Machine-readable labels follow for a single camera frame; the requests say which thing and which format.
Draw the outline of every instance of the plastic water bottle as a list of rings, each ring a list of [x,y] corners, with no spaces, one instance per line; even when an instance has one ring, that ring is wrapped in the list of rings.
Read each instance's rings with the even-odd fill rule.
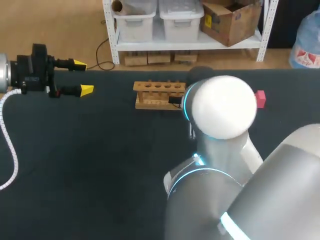
[[[289,63],[294,69],[320,68],[320,10],[302,20]]]

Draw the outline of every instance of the black table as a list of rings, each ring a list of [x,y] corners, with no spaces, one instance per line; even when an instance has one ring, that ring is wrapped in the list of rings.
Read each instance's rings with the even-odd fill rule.
[[[249,130],[266,158],[297,128],[320,122],[318,70],[224,70],[264,90]],[[199,78],[211,73],[202,71]],[[167,171],[195,152],[180,111],[135,110],[134,81],[186,79],[186,72],[59,71],[58,83],[95,85],[83,98],[45,93],[9,98],[4,121],[19,174],[0,191],[2,240],[161,240]],[[12,174],[0,137],[0,183]]]

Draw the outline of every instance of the white shelf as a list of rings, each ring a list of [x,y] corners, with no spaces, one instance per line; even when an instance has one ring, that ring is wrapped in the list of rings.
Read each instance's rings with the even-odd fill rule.
[[[106,29],[109,37],[112,61],[120,64],[120,51],[174,51],[174,50],[213,50],[213,49],[259,49],[257,62],[264,60],[269,37],[274,23],[279,0],[261,0],[264,4],[264,18],[262,36],[258,30],[254,36],[226,47],[203,32],[199,32],[197,42],[176,43],[165,40],[165,31],[160,21],[153,26],[153,40],[150,42],[123,42],[119,30],[115,30],[115,20],[112,16],[111,3],[113,0],[102,0]]]
[[[117,51],[170,51],[170,50],[214,50],[214,49],[258,49],[261,46],[262,37],[257,29],[255,35],[239,42],[233,46],[227,47],[214,40],[207,34],[199,31],[199,37],[196,42],[168,42],[165,39],[165,30],[163,21],[155,19],[153,21],[153,40],[150,42],[123,42],[121,33],[115,49]]]

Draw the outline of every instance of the black cable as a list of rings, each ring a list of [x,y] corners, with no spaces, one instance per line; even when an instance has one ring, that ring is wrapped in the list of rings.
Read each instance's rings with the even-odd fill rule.
[[[180,109],[181,107],[180,107],[180,104],[179,104],[179,106],[176,106],[174,103],[171,103],[173,106],[175,106],[177,109]]]
[[[99,60],[98,60],[98,51],[99,51],[99,48],[104,44],[104,43],[106,43],[107,41],[109,40],[109,38],[107,38],[106,40],[104,40],[102,43],[100,43],[100,45],[97,47],[97,49],[96,49],[96,51],[95,51],[95,59],[96,59],[96,65],[94,65],[94,66],[91,66],[91,67],[87,67],[86,69],[87,70],[90,70],[90,69],[93,69],[93,68],[95,68],[95,67],[99,67],[101,70],[103,70],[103,71],[110,71],[110,70],[112,70],[112,69],[114,69],[115,68],[115,64],[112,62],[112,61],[103,61],[103,62],[99,62]],[[112,67],[111,68],[103,68],[103,67],[101,67],[101,64],[112,64]]]

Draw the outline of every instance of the shelf leg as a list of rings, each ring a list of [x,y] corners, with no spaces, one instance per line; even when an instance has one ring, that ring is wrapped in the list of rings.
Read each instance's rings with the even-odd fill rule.
[[[118,43],[119,31],[115,32],[115,20],[112,17],[111,13],[111,2],[112,0],[102,0],[103,2],[103,11],[105,17],[105,25],[108,32],[110,49],[112,54],[112,61],[114,64],[120,64],[119,53],[116,49]]]
[[[271,34],[271,29],[272,25],[274,23],[274,19],[276,16],[276,11],[277,11],[277,6],[278,6],[279,0],[265,0],[265,9],[264,13],[265,16],[263,17],[264,19],[264,26],[263,26],[263,33],[262,33],[262,39],[261,39],[261,44],[258,52],[258,56],[256,58],[257,62],[263,62],[269,42],[269,37]]]

